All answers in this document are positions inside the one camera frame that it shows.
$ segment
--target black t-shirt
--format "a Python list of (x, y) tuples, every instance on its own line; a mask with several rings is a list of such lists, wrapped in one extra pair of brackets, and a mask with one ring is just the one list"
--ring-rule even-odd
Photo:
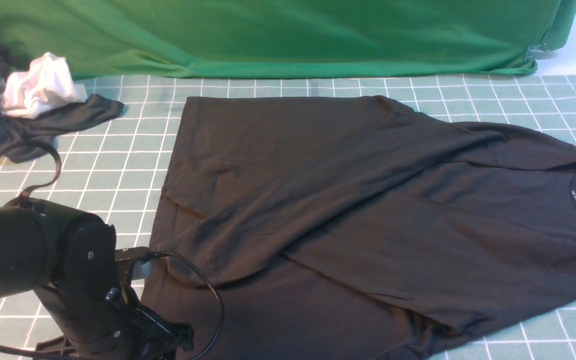
[[(151, 247), (224, 296), (207, 360), (420, 360), (576, 300), (573, 191), (576, 147), (530, 129), (382, 96), (195, 97)], [(143, 301), (198, 351), (217, 325), (176, 262)]]

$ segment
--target green cloth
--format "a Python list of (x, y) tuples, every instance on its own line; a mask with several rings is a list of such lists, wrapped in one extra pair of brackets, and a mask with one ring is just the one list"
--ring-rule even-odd
[(0, 44), (75, 78), (523, 75), (576, 0), (0, 0)]

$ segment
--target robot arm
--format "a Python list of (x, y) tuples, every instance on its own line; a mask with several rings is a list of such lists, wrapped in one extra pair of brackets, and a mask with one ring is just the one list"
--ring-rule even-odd
[[(57, 162), (56, 150), (48, 149)], [(185, 258), (148, 248), (115, 250), (115, 228), (97, 215), (30, 198), (29, 187), (0, 207), (0, 298), (34, 291), (64, 336), (35, 352), (0, 346), (0, 352), (35, 359), (173, 360), (193, 350), (193, 329), (171, 323), (141, 304), (131, 287), (149, 274), (152, 260), (173, 256), (201, 276), (217, 296), (221, 321), (201, 358), (214, 345), (224, 304), (213, 285)]]

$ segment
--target white cloth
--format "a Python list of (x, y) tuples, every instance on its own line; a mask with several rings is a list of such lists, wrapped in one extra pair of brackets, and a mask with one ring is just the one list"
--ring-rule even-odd
[(2, 112), (10, 117), (36, 119), (39, 114), (88, 98), (82, 84), (74, 84), (65, 57), (46, 52), (32, 60), (27, 72), (11, 73), (2, 94)]

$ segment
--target cable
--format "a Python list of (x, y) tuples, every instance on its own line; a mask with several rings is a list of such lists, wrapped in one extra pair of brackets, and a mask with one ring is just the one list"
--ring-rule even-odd
[[(224, 306), (224, 299), (222, 299), (222, 296), (219, 294), (219, 292), (217, 292), (217, 289), (215, 289), (215, 286), (208, 279), (208, 277), (204, 275), (204, 273), (202, 273), (202, 271), (195, 264), (190, 262), (190, 260), (186, 259), (182, 255), (168, 251), (156, 251), (148, 256), (148, 258), (150, 259), (159, 259), (166, 257), (177, 259), (180, 262), (183, 262), (192, 271), (194, 271), (194, 273), (197, 274), (197, 276), (199, 276), (199, 278), (201, 278), (201, 280), (206, 284), (208, 289), (210, 289), (210, 291), (215, 296), (215, 298), (217, 298), (217, 301), (219, 303), (219, 323), (217, 324), (217, 330), (215, 330), (214, 335), (212, 335), (212, 339), (210, 340), (208, 345), (206, 345), (206, 347), (201, 351), (201, 353), (189, 359), (189, 360), (199, 360), (203, 358), (206, 354), (208, 354), (208, 352), (215, 346), (215, 343), (219, 339), (219, 335), (221, 335), (222, 333), (222, 328), (224, 328), (224, 321), (226, 319), (226, 306)], [(176, 346), (169, 346), (163, 349), (162, 351), (159, 351), (158, 353), (149, 356), (146, 360), (156, 360), (162, 357), (164, 354), (169, 353), (170, 351), (174, 351), (176, 348), (177, 348)], [(52, 353), (41, 353), (38, 351), (21, 350), (18, 348), (13, 348), (4, 345), (0, 345), (0, 353), (12, 356), (24, 356), (26, 358), (44, 359), (44, 360), (91, 360), (89, 358), (84, 357), (73, 357), (68, 355), (56, 355)]]
[[(222, 333), (222, 328), (224, 328), (224, 321), (226, 319), (226, 307), (224, 306), (224, 299), (222, 299), (222, 296), (219, 294), (219, 292), (217, 292), (217, 289), (215, 289), (215, 285), (213, 285), (213, 283), (208, 279), (208, 276), (204, 275), (204, 273), (197, 267), (197, 265), (193, 264), (190, 260), (186, 259), (182, 255), (169, 251), (154, 251), (153, 253), (151, 253), (150, 257), (153, 259), (171, 257), (179, 260), (180, 262), (183, 262), (195, 274), (197, 274), (199, 278), (201, 278), (203, 283), (206, 284), (206, 287), (208, 287), (208, 289), (210, 289), (215, 298), (217, 298), (217, 302), (219, 303), (219, 323), (217, 324), (217, 330), (215, 330), (214, 335), (212, 335), (212, 339), (210, 340), (210, 342), (208, 342), (208, 345), (206, 345), (206, 347), (198, 355), (188, 359), (188, 360), (199, 360), (203, 358), (206, 354), (208, 354), (208, 352), (215, 346), (217, 339), (219, 339), (219, 335), (221, 335)], [(173, 348), (164, 349), (159, 353), (155, 354), (155, 356), (152, 356), (150, 358), (156, 359), (171, 350), (174, 349)]]
[(84, 357), (73, 357), (68, 355), (56, 355), (53, 353), (41, 353), (37, 351), (21, 350), (9, 346), (0, 345), (0, 353), (12, 356), (24, 356), (26, 358), (44, 359), (44, 360), (91, 360)]

